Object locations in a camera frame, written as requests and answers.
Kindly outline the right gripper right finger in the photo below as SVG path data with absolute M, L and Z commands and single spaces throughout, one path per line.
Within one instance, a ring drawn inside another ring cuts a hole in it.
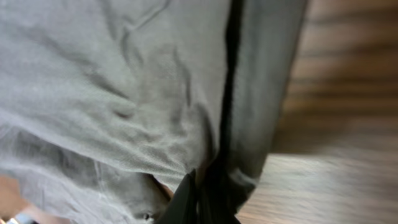
M 221 189 L 222 180 L 219 165 L 209 166 L 198 191 L 199 224 L 240 224 L 227 205 L 226 194 Z

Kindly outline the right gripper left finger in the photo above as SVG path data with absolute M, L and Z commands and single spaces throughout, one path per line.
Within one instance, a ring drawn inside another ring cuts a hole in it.
M 185 175 L 167 209 L 155 224 L 196 224 L 197 188 L 196 170 Z

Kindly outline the grey cotton shorts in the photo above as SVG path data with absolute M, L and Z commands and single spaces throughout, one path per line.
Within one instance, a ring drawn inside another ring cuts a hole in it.
M 1 2 L 1 175 L 52 223 L 155 223 L 218 164 L 256 189 L 307 2 Z

